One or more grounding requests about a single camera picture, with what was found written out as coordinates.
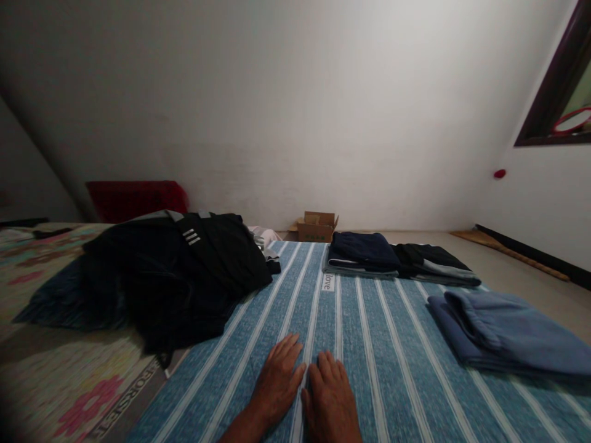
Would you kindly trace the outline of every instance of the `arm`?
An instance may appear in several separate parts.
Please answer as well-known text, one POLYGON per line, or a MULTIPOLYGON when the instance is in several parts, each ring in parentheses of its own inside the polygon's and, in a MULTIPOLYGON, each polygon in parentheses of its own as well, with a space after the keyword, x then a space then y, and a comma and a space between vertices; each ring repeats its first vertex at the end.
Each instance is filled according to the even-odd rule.
POLYGON ((220 443, 255 443, 283 418, 294 402, 306 364, 294 371, 302 344, 299 334, 289 334, 269 352, 251 401, 226 430, 220 443))

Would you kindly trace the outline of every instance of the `navy folded clothing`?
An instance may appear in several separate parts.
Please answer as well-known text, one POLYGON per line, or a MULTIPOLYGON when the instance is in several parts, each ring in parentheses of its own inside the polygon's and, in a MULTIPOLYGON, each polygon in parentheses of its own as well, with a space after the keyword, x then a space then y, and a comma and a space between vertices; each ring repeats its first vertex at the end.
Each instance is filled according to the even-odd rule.
POLYGON ((448 291, 428 302, 463 364, 533 376, 591 377, 591 347, 514 295, 448 291))
POLYGON ((331 252, 331 248, 328 248, 328 254, 324 259, 324 263, 322 266, 322 272, 325 274, 341 274, 341 275, 349 275, 349 276, 359 276, 359 277, 378 277, 378 278, 389 278, 392 279, 398 276, 398 271, 384 271, 383 268, 375 268, 372 266, 368 266, 367 268, 363 265, 359 265, 358 263, 342 263, 343 260, 334 260, 335 265, 331 264, 331 257, 339 257, 333 252, 331 252))
POLYGON ((334 233, 329 264, 371 271, 397 271, 400 260, 392 247, 379 233, 334 233))

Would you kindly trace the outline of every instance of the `red object on wall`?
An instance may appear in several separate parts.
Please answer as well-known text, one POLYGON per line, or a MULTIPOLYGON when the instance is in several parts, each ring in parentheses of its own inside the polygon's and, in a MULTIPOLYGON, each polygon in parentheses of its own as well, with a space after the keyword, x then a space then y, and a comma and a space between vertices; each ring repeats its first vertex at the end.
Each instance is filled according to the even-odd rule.
POLYGON ((177 182, 87 182, 99 218, 122 223, 163 209, 188 212, 187 193, 177 182))
POLYGON ((504 169, 499 169, 498 171, 495 171, 494 173, 494 178, 503 178, 504 176, 506 176, 507 171, 504 169))

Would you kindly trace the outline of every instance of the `white wall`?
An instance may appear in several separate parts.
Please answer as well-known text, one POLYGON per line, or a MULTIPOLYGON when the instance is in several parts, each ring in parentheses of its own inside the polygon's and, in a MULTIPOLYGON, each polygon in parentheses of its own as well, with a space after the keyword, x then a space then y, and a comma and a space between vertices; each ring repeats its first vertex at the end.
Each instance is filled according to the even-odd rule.
POLYGON ((0 221, 81 221, 72 198, 1 98, 0 194, 0 221))
POLYGON ((458 229, 564 0, 5 0, 0 75, 76 197, 179 181, 285 229, 458 229))
MULTIPOLYGON (((572 10, 574 1, 569 2, 572 10)), ((507 175, 491 181, 477 222, 573 265, 591 271, 591 146, 514 148, 538 88, 568 24, 567 14, 524 102, 499 162, 507 175)))

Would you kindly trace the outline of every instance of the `cardboard box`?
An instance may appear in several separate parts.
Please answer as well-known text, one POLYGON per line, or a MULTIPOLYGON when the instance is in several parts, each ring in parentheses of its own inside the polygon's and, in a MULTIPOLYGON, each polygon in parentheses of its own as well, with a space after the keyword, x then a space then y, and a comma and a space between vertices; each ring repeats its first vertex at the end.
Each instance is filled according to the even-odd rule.
POLYGON ((304 217, 298 218, 289 231, 297 232, 298 241, 330 243, 338 222, 339 216, 335 218, 334 212, 306 211, 304 217))

